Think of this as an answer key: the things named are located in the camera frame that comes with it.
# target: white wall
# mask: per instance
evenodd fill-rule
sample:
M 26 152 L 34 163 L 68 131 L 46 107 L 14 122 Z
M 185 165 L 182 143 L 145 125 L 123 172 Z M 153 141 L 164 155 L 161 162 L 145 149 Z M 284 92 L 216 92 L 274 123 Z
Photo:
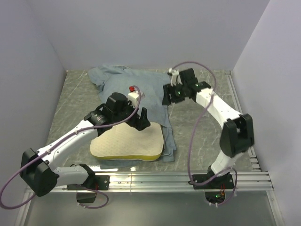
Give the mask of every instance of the white wall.
M 45 145 L 65 71 L 24 0 L 0 4 L 0 187 L 20 168 L 23 151 Z M 16 178 L 4 203 L 22 201 Z M 0 225 L 14 225 L 18 210 L 0 208 Z
M 301 225 L 301 1 L 271 0 L 234 68 L 260 165 L 288 226 Z
M 28 0 L 66 69 L 233 69 L 269 0 Z

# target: blue-gray fabric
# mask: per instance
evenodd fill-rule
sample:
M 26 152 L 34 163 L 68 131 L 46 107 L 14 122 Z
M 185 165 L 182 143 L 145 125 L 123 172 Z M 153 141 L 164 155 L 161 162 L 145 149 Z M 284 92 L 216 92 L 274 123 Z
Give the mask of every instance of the blue-gray fabric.
M 158 160 L 174 161 L 176 150 L 171 125 L 168 119 L 167 106 L 162 105 L 163 85 L 170 83 L 167 74 L 134 70 L 125 66 L 99 66 L 88 71 L 90 80 L 96 85 L 101 102 L 105 103 L 107 98 L 114 92 L 127 96 L 129 87 L 136 85 L 145 94 L 141 100 L 142 107 L 147 109 L 147 117 L 151 122 L 162 125 L 164 137 L 164 150 Z M 102 169 L 135 166 L 140 160 L 103 160 Z

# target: red button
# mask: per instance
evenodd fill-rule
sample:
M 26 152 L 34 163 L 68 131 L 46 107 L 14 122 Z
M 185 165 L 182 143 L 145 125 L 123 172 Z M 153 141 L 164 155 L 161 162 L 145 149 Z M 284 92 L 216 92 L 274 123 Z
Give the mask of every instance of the red button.
M 135 87 L 133 87 L 133 86 L 130 86 L 129 89 L 130 89 L 130 92 L 134 92 L 135 91 Z

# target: yellow trim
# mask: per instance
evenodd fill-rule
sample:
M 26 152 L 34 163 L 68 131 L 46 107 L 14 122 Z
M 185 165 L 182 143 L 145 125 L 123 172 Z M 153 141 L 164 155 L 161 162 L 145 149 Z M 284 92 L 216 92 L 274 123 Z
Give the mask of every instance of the yellow trim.
M 143 160 L 143 161 L 155 161 L 160 157 L 160 154 L 157 155 L 126 155 L 126 156 L 104 156 L 99 157 L 93 155 L 93 157 L 101 160 L 111 160 L 111 159 L 126 159 L 126 160 Z

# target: marble table surface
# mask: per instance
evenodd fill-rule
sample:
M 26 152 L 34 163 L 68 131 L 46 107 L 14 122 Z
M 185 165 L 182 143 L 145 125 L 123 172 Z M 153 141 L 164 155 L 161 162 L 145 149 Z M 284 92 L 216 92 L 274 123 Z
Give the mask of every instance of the marble table surface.
M 231 107 L 234 101 L 224 71 L 215 71 L 218 87 L 217 94 Z M 205 71 L 195 70 L 199 81 L 207 81 L 213 85 L 213 79 Z M 86 70 L 68 71 L 59 99 L 55 116 L 50 129 L 48 144 L 57 140 L 66 132 L 74 128 L 85 115 L 94 110 L 99 104 L 95 85 L 90 81 Z M 192 127 L 204 108 L 192 100 L 169 106 L 169 120 L 173 128 L 173 135 L 177 150 L 174 162 L 140 162 L 135 167 L 112 169 L 112 171 L 187 171 L 188 145 Z M 219 148 L 221 127 L 208 113 L 198 125 L 191 155 L 192 170 L 207 170 L 216 159 Z M 62 166 L 85 163 L 89 166 L 100 166 L 99 160 L 90 154 L 90 143 L 87 143 L 71 154 Z M 236 163 L 238 171 L 252 170 L 248 153 L 245 153 Z

